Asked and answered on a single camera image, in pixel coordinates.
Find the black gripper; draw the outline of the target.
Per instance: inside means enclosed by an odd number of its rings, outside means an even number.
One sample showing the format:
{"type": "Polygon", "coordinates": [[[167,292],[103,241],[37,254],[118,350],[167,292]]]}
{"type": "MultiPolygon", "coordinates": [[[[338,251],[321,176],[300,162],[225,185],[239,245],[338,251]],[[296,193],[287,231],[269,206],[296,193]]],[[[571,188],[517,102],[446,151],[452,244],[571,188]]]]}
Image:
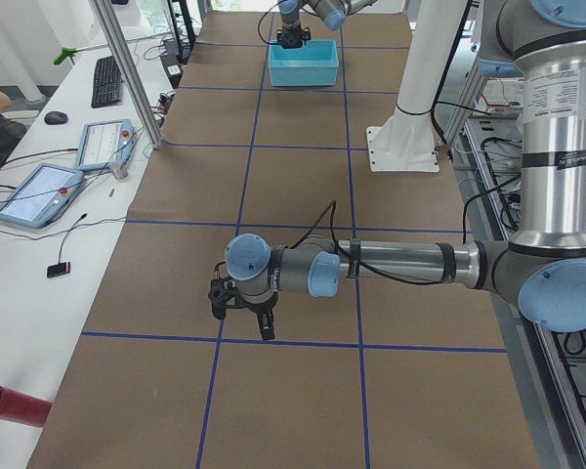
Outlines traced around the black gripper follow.
{"type": "Polygon", "coordinates": [[[306,45],[311,39],[308,27],[283,27],[276,32],[276,43],[283,49],[298,49],[306,45]]]}
{"type": "Polygon", "coordinates": [[[217,320],[224,320],[227,310],[248,309],[257,317],[262,340],[270,341],[275,338],[272,309],[277,303],[277,292],[268,290],[257,296],[243,293],[231,277],[221,277],[220,267],[215,266],[208,298],[213,316],[217,320]]]}

